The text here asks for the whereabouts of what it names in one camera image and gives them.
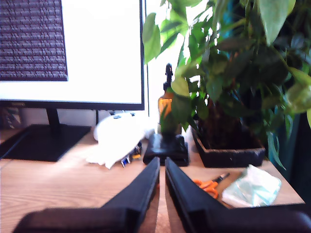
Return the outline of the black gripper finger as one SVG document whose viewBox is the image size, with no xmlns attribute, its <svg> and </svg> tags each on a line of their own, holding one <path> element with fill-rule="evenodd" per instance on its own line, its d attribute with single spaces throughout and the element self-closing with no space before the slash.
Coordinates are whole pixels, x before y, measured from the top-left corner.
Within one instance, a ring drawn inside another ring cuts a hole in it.
<svg viewBox="0 0 311 233">
<path fill-rule="evenodd" d="M 104 233 L 154 233 L 159 203 L 160 159 L 147 167 L 102 209 Z"/>
<path fill-rule="evenodd" d="M 213 218 L 226 208 L 199 188 L 173 160 L 165 160 L 166 185 L 187 233 L 216 233 Z"/>
</svg>

